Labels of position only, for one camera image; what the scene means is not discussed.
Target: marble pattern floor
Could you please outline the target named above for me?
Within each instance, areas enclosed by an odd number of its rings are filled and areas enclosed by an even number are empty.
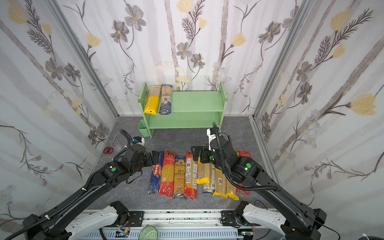
[[[142,117],[118,117],[114,128],[109,134],[106,146],[110,146],[113,138],[119,132],[119,129],[126,130],[132,137],[140,136],[137,129]],[[235,150],[244,150],[252,153],[252,158],[264,166],[260,151],[257,147],[256,139],[253,134],[248,117],[224,117],[221,130],[231,135],[232,145]],[[121,134],[117,135],[116,141],[122,146],[126,144],[126,139]],[[207,144],[208,137],[206,129],[157,129],[154,137],[145,138],[144,146],[147,151],[152,150],[170,150],[180,155],[185,155],[194,145]],[[95,170],[101,168],[105,163],[111,161],[111,158],[117,152],[101,154],[96,163]],[[143,175],[137,178],[133,183],[127,185],[121,183],[115,189],[104,194],[96,200],[89,209],[102,209],[114,201],[121,201],[128,209],[233,209],[239,204],[231,198],[213,197],[210,194],[202,193],[202,186],[198,188],[198,200],[193,199],[171,199],[160,195],[149,195],[148,184],[151,177],[151,168],[143,168]],[[140,173],[136,173],[130,179],[134,179]],[[251,192],[249,196],[238,194],[240,200],[245,200],[254,204],[255,200],[260,200],[268,208],[272,207],[266,200],[256,192]],[[260,202],[256,206],[264,208]]]

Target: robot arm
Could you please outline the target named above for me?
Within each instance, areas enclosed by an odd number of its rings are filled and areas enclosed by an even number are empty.
[[[278,185],[252,158],[237,156],[230,137],[226,140],[221,136],[215,124],[213,128],[207,130],[207,135],[210,139],[209,149],[211,149],[209,159],[216,168],[222,170],[228,181],[239,189],[257,191],[280,212],[280,214],[272,213],[242,202],[235,210],[235,215],[239,219],[271,229],[278,227],[278,232],[283,232],[287,240],[320,239],[321,234],[318,229],[325,222],[324,211],[312,209],[298,201]],[[276,217],[280,223],[276,224],[276,220],[265,221],[272,217]]]

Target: pasta package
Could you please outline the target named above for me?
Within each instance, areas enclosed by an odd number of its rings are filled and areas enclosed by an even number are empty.
[[[225,179],[227,182],[226,196],[232,198],[233,200],[239,200],[239,197],[236,195],[236,187],[233,186],[228,179]]]
[[[185,198],[185,156],[176,155],[173,198]]]
[[[216,188],[213,196],[219,196],[223,198],[227,198],[226,190],[227,190],[227,181],[221,170],[215,169],[216,172]]]
[[[152,166],[151,180],[149,181],[149,194],[159,194],[161,171],[163,168],[164,151],[159,153],[159,163]]]
[[[211,178],[209,179],[210,180],[209,183],[203,185],[203,193],[213,194],[216,188],[216,182],[215,182],[216,168],[213,166],[212,163],[210,163],[210,167],[211,167]]]
[[[239,150],[238,156],[251,157],[252,154],[250,152]],[[236,191],[237,192],[241,192],[242,194],[245,194],[245,195],[249,196],[249,191],[244,191],[244,190],[241,190],[241,189],[238,189],[238,188],[236,188]]]
[[[157,109],[159,108],[160,101],[160,85],[149,86],[147,103],[145,104],[144,113],[157,115]]]
[[[201,157],[197,160],[197,184],[209,184],[212,177],[212,164],[201,163]]]
[[[175,173],[175,152],[165,151],[159,194],[172,197]]]
[[[197,162],[193,160],[192,153],[185,154],[185,195],[197,199]]]
[[[161,105],[159,113],[161,115],[170,114],[171,107],[171,99],[172,99],[172,85],[162,84],[161,85]]]

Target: shelf board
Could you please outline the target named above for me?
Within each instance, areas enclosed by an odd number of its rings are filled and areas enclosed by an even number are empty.
[[[223,100],[219,91],[173,91],[172,93],[172,114],[222,112],[223,108]]]
[[[148,125],[149,129],[201,128],[212,127],[213,122],[220,122],[219,112],[172,112],[170,115],[149,114]]]

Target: floral wallpaper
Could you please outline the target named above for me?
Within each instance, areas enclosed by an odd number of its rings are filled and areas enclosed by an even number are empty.
[[[43,1],[0,6],[0,234],[5,238],[22,228],[25,217],[51,209],[84,184],[114,116]]]
[[[144,81],[217,90],[253,114],[300,0],[58,0],[119,114],[140,114]]]
[[[383,14],[380,1],[315,1],[256,115],[283,186],[342,239],[382,235]]]

